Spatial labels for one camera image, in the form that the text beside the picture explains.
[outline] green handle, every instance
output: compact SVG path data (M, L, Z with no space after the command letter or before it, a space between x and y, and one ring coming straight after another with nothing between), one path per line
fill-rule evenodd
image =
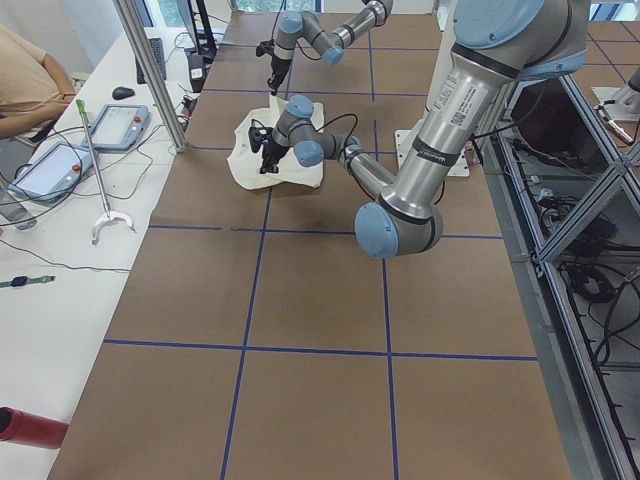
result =
M80 113L87 113L84 109L84 100L80 100L80 99L76 100L76 106L78 107L78 111Z

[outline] touchscreen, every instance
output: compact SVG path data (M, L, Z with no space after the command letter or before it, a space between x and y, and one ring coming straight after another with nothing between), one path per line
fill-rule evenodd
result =
M87 153L75 150L68 145L59 145L53 152L39 161L19 179L14 186L29 192L29 196L46 195L52 193L55 186L69 173L73 165L81 164L78 155L83 157Z
M93 143L96 145L122 144L137 111L137 107L108 107L100 123L91 132Z

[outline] sticker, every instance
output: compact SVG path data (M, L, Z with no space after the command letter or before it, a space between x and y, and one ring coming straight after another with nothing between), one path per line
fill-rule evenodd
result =
M413 140L412 146L420 158L445 167L453 167L458 162L458 157L460 156L457 153L444 153L431 148L417 136Z
M455 111L447 115L449 118L449 125L460 128L462 130L467 130L471 126L471 122L474 120L482 105L484 104L485 99L489 95L489 91L482 88L476 87L474 85L469 85L467 91L462 96L462 99L457 105L450 105L450 107L455 107Z
M442 88L440 89L438 97L436 98L435 102L433 102L433 108L435 110L444 110L444 107L446 107L447 103L449 103L449 99L453 95L453 92L456 91L457 87L458 79L449 74L447 80L444 82L444 85L442 85Z

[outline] smartwatch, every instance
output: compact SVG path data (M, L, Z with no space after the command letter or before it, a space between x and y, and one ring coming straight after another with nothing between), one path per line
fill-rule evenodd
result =
M24 275L21 277L15 277L8 282L0 282L0 288L4 287L24 287L25 285L31 285L32 283L47 283L53 282L56 277L52 275L45 275L44 277L29 278Z

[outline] red cylinder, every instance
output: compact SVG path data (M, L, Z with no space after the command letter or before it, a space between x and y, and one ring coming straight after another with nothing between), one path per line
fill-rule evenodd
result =
M69 425L9 407L0 408L0 441L60 448Z

